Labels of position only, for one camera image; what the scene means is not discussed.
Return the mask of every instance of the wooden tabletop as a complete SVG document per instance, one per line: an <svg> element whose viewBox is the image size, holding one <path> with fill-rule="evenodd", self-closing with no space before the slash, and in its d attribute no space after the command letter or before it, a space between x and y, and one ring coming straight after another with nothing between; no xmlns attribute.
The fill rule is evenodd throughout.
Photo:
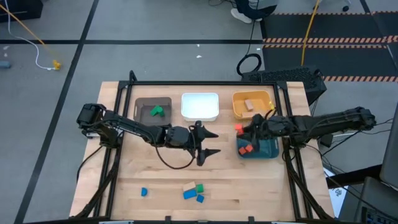
<svg viewBox="0 0 398 224"><path fill-rule="evenodd" d="M117 85L117 82L104 82L101 86L98 103L109 110L114 107ZM288 88L293 114L310 114L303 84L288 83ZM155 149L140 137L125 135L111 218L164 220L165 216L170 215L172 220L245 221L248 216L254 216L256 221L293 221L289 181L280 154L276 159L240 159L236 152L234 125L239 122L233 116L232 95L235 91L253 90L268 91L275 103L270 86L133 86L128 118L133 118L137 98L168 96L172 99L172 125L183 127L193 123L183 120L181 95L186 92L217 93L220 114L216 121L205 122L204 125L219 138L206 139L202 146L221 149L221 152L209 157L202 167L194 162L186 169L172 170L163 165ZM281 91L280 97L285 115ZM85 157L97 149L98 144L98 138L89 139ZM309 145L317 148L314 140ZM180 149L160 148L159 151L172 166L182 166L190 160L189 154ZM83 166L70 215L82 210L98 188L104 152L102 149ZM333 216L320 155L311 147L301 152L308 189L325 211ZM191 181L204 185L203 203L198 203L195 198L183 199L182 185ZM146 197L141 197L142 187L148 188ZM301 215L305 217L298 188L297 192ZM108 191L103 197L103 202L106 202Z"/></svg>

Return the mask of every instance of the blue block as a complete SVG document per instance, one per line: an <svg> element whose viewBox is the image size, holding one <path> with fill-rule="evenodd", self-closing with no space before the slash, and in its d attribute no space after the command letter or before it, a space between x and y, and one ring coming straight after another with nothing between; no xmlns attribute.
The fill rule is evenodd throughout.
<svg viewBox="0 0 398 224"><path fill-rule="evenodd" d="M184 192L184 199L192 198L197 195L197 191L195 189L187 190Z"/></svg>
<svg viewBox="0 0 398 224"><path fill-rule="evenodd" d="M145 187L141 188L141 196L145 197L148 194L148 189Z"/></svg>
<svg viewBox="0 0 398 224"><path fill-rule="evenodd" d="M204 199L205 199L205 198L204 198L203 195L198 195L198 197L197 197L197 202L203 203L203 200L204 200Z"/></svg>

